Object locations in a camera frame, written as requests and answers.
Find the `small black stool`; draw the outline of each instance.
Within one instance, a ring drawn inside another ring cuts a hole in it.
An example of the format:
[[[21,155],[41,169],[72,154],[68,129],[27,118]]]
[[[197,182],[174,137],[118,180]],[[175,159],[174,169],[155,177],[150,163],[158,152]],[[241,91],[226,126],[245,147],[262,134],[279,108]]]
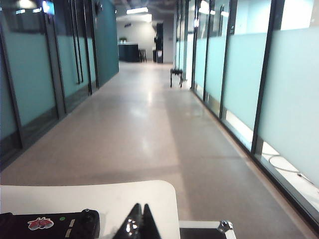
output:
[[[172,74],[180,75],[179,84],[180,84],[180,87],[182,87],[182,85],[183,85],[183,71],[179,70],[179,69],[173,69],[173,68],[170,70],[170,87],[171,87],[171,76],[172,76]]]

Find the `bar stool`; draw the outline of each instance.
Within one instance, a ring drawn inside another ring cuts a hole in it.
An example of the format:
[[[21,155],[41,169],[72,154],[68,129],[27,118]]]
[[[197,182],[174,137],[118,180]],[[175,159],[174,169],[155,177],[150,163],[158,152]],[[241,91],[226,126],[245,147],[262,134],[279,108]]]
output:
[[[139,62],[147,62],[146,59],[146,50],[145,49],[139,49]]]

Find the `white table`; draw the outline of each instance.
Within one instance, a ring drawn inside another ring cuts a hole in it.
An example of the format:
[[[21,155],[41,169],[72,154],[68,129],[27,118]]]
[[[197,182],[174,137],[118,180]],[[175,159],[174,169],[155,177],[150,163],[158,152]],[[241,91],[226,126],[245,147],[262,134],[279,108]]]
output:
[[[162,239],[179,239],[175,189],[154,180],[87,186],[1,186],[0,211],[13,214],[80,212],[100,214],[100,238],[116,233],[135,203],[148,203]]]

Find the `teal wall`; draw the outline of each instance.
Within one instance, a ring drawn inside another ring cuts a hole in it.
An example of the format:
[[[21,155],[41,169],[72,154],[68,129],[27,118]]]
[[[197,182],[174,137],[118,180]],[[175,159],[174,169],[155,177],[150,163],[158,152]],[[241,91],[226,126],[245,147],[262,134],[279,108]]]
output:
[[[14,110],[12,99],[10,96],[10,89],[8,85],[8,78],[5,74],[5,67],[3,62],[3,57],[1,55],[1,82],[0,82],[0,96],[1,96],[1,106],[0,106],[0,116],[1,116],[1,139],[9,136],[16,131]]]
[[[115,8],[109,0],[101,0],[103,11],[95,22],[95,44],[100,87],[119,71],[119,53]]]

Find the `corridor floor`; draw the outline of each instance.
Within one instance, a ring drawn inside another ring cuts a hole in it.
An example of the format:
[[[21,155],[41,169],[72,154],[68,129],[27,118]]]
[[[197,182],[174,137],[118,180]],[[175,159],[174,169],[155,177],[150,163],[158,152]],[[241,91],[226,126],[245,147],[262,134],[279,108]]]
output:
[[[171,65],[120,72],[1,174],[4,185],[84,185],[161,179],[180,220],[229,219],[238,239],[315,238]]]

